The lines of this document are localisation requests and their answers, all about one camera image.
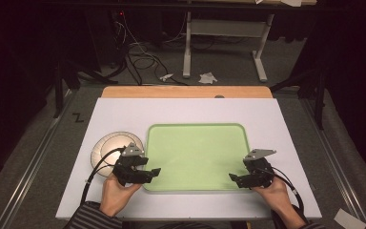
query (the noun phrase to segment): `round metal disc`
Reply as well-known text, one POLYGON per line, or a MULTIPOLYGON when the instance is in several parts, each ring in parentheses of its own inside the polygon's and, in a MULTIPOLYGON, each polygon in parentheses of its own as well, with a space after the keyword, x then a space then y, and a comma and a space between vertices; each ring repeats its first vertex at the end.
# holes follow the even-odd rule
MULTIPOLYGON (((136 135, 129 132, 115 132, 103 136, 96 145, 94 145, 93 150, 91 151, 91 166, 94 168, 97 163, 99 163, 100 159, 111 150, 128 146, 132 142, 135 143, 140 150, 144 149, 141 140, 136 135)), ((120 157, 121 153, 122 152, 116 151, 106 157, 99 166, 98 174, 107 177, 112 172, 112 166, 120 157)))

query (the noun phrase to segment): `hand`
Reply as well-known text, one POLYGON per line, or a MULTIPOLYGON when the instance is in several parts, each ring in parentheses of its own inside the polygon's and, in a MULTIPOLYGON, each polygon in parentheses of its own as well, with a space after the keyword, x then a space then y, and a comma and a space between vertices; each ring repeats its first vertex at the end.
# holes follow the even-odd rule
POLYGON ((127 205, 132 195, 141 186, 141 184, 133 184, 124 187, 118 182, 117 177, 111 173, 103 183, 100 211, 109 217, 115 216, 127 205))
POLYGON ((252 190, 259 193, 270 208, 278 213, 288 229, 299 228, 306 224, 294 210, 286 184, 281 179, 274 177, 273 183, 268 188, 253 187, 252 190))

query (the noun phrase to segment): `gray floor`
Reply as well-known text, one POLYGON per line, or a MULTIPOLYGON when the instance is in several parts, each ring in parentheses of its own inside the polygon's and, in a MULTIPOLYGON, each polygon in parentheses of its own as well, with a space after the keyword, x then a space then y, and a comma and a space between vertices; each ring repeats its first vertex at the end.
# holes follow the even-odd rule
MULTIPOLYGON (((285 43, 269 41, 262 55, 269 82, 257 80, 250 56, 254 40, 239 43, 237 38, 224 39, 207 50, 193 50, 192 77, 182 78, 183 48, 164 45, 162 49, 149 48, 148 52, 160 58, 173 73, 175 80, 189 85, 198 82, 200 74, 212 73, 218 80, 213 85, 266 85, 272 86, 288 77, 302 49, 303 42, 285 43)), ((196 48, 208 43, 195 43, 196 48)), ((159 84, 161 68, 156 66, 140 71, 144 84, 159 84)), ((133 84, 128 71, 114 79, 121 84, 133 84)), ((0 227, 9 228, 61 228, 64 220, 55 213, 71 174, 97 97, 104 85, 83 82, 79 91, 67 96, 67 107, 59 118, 53 119, 54 95, 48 96, 49 104, 33 119, 0 174, 0 227), (76 115, 83 122, 75 122, 76 115), (31 161, 35 170, 28 168, 31 161), (19 183, 30 183, 23 190, 19 183), (19 199, 10 199, 17 191, 19 199)), ((287 88, 274 94, 288 125, 299 158, 314 191, 323 218, 317 220, 328 228, 342 228, 335 221, 342 208, 366 221, 366 166, 353 141, 347 135, 336 108, 326 94, 323 114, 324 131, 318 130, 311 119, 313 101, 296 98, 296 88, 287 88)), ((274 228, 269 220, 252 221, 252 228, 274 228)))

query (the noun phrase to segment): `white tabletop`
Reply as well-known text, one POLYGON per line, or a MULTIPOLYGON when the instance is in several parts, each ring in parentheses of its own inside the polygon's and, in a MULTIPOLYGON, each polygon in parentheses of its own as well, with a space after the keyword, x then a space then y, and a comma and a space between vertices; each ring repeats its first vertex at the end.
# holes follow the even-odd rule
MULTIPOLYGON (((272 149, 275 168, 291 180, 305 204, 305 216, 321 218, 278 103, 273 98, 99 98, 56 217, 69 219, 79 205, 92 172, 91 151, 103 136, 130 132, 146 145, 147 131, 158 123, 239 123, 252 148, 272 149)), ((96 175, 87 200, 100 201, 104 177, 96 175)), ((294 195, 290 199, 297 205, 294 195)), ((148 219, 268 219, 270 209, 253 191, 148 192, 138 190, 118 215, 148 219)))

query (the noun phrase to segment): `sleeve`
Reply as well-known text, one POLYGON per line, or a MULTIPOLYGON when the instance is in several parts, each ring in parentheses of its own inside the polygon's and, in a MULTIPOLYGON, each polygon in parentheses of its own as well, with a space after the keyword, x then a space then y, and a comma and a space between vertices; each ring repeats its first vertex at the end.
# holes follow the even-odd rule
POLYGON ((300 227, 299 229, 326 229, 326 227, 315 222, 310 222, 305 226, 300 227))
POLYGON ((121 228, 122 222, 116 217, 108 217, 99 210, 100 203, 87 201, 79 206, 66 229, 107 229, 121 228))

